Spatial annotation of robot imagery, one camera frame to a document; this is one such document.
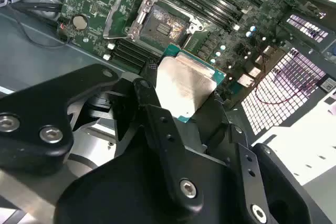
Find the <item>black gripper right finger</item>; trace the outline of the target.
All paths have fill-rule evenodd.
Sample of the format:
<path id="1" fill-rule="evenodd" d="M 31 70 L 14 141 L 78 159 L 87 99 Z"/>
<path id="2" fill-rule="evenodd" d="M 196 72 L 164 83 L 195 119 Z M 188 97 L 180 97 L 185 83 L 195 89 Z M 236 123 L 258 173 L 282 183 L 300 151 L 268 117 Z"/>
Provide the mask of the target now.
<path id="1" fill-rule="evenodd" d="M 267 145 L 250 146 L 241 127 L 229 121 L 223 101 L 212 95 L 221 123 L 212 156 L 234 176 L 244 223 L 330 223 L 330 219 Z"/>

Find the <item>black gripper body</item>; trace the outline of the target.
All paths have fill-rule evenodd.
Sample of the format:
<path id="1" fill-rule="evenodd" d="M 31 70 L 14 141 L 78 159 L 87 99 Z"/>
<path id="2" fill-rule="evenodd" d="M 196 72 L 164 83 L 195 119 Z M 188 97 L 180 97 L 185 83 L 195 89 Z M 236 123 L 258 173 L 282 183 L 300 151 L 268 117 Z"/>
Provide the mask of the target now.
<path id="1" fill-rule="evenodd" d="M 231 223 L 228 166 L 183 145 L 174 123 L 140 129 L 119 157 L 75 180 L 55 223 Z"/>

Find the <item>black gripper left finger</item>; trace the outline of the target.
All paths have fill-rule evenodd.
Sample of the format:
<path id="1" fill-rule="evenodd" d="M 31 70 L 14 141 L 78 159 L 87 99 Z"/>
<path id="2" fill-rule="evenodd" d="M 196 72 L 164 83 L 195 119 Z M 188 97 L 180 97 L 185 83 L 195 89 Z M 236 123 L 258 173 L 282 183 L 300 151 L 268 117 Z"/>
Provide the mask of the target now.
<path id="1" fill-rule="evenodd" d="M 120 120 L 117 137 L 145 150 L 143 163 L 161 197 L 179 210 L 200 210 L 203 193 L 183 188 L 187 154 L 170 112 L 154 87 L 141 77 L 129 81 L 100 64 L 67 73 L 1 99 L 1 167 L 32 174 L 58 171 L 73 143 L 73 131 L 88 123 L 95 95 L 106 93 Z"/>

